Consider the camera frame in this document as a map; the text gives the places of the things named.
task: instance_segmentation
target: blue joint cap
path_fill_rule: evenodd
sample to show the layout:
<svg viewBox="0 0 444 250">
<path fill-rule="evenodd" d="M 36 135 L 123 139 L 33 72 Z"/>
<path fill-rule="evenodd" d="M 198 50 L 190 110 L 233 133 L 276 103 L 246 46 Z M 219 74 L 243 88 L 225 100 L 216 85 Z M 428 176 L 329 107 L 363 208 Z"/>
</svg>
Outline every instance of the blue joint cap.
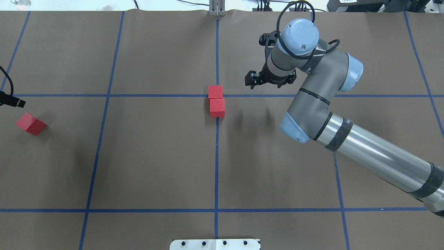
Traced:
<svg viewBox="0 0 444 250">
<path fill-rule="evenodd" d="M 288 112 L 285 113 L 285 116 L 279 125 L 279 129 L 284 134 L 300 143 L 306 143 L 309 139 L 309 137 L 305 134 L 301 127 L 299 127 Z"/>
<path fill-rule="evenodd" d="M 364 66 L 358 59 L 352 57 L 348 53 L 347 55 L 349 56 L 349 69 L 347 71 L 347 77 L 345 78 L 344 84 L 339 89 L 339 91 L 342 92 L 351 90 L 359 81 L 362 76 L 362 72 L 364 71 Z"/>
<path fill-rule="evenodd" d="M 311 52 L 319 40 L 319 31 L 314 23 L 307 19 L 298 18 L 287 23 L 281 32 L 287 48 L 295 55 L 302 56 Z M 279 41 L 277 46 L 282 52 L 288 55 Z"/>
</svg>

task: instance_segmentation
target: white bracket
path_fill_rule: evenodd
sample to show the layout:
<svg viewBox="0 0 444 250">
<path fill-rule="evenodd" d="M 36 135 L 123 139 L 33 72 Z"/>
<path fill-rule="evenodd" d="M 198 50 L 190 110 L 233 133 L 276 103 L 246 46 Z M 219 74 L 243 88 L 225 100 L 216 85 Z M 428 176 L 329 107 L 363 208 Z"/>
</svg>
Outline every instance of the white bracket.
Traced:
<svg viewBox="0 0 444 250">
<path fill-rule="evenodd" d="M 225 0 L 210 0 L 210 16 L 225 16 Z"/>
<path fill-rule="evenodd" d="M 174 240 L 170 250 L 261 250 L 258 239 Z"/>
</svg>

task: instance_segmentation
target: red cube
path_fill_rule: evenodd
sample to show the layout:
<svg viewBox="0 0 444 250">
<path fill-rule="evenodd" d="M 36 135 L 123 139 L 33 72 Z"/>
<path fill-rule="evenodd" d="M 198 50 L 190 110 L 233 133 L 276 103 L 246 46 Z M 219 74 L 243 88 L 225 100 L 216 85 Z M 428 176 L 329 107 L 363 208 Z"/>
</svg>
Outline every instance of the red cube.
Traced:
<svg viewBox="0 0 444 250">
<path fill-rule="evenodd" d="M 210 99 L 210 116 L 224 117 L 225 116 L 225 99 Z"/>
<path fill-rule="evenodd" d="M 25 113 L 17 122 L 16 125 L 24 131 L 33 135 L 38 135 L 46 124 L 32 115 Z"/>
<path fill-rule="evenodd" d="M 223 98 L 223 86 L 222 85 L 211 85 L 208 86 L 208 99 L 218 99 Z"/>
</svg>

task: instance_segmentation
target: white mounting plate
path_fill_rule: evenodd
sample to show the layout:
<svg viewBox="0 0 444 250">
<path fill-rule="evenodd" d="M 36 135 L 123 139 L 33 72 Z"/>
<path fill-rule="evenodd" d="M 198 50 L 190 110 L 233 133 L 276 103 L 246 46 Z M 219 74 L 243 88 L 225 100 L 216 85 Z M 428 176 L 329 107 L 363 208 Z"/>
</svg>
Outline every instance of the white mounting plate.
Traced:
<svg viewBox="0 0 444 250">
<path fill-rule="evenodd" d="M 259 239 L 174 240 L 170 250 L 260 250 Z"/>
</svg>

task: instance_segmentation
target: stacked red blocks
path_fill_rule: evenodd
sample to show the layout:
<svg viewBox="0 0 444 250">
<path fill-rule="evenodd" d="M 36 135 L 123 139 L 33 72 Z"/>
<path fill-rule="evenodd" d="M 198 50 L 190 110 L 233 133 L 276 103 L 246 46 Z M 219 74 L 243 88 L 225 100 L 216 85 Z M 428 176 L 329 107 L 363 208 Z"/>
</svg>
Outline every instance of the stacked red blocks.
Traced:
<svg viewBox="0 0 444 250">
<path fill-rule="evenodd" d="M 25 113 L 17 122 L 16 125 L 24 131 L 33 135 L 38 135 L 46 124 L 32 115 Z"/>
<path fill-rule="evenodd" d="M 225 116 L 225 99 L 223 98 L 223 87 L 221 85 L 208 86 L 208 99 L 210 100 L 210 116 Z"/>
</svg>

